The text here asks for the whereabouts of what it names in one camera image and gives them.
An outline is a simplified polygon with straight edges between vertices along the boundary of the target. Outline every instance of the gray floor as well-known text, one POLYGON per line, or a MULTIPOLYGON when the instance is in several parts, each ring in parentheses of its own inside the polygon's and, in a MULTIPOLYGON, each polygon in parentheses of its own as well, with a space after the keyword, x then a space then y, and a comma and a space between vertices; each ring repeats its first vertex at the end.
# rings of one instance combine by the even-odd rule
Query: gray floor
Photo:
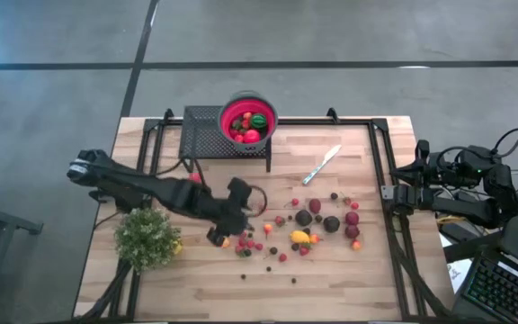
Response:
MULTIPOLYGON (((148 0, 0 0, 0 63, 132 62, 148 0)), ((518 59, 518 0, 171 0, 146 61, 518 59)), ((19 234, 0 322, 70 316, 97 206, 65 177, 110 151, 130 72, 0 71, 0 210, 19 234)), ((280 115, 411 115, 433 149, 492 146, 518 126, 518 68, 143 71, 132 116, 181 114, 255 89, 280 115)), ((518 150, 506 162, 518 168, 518 150)))

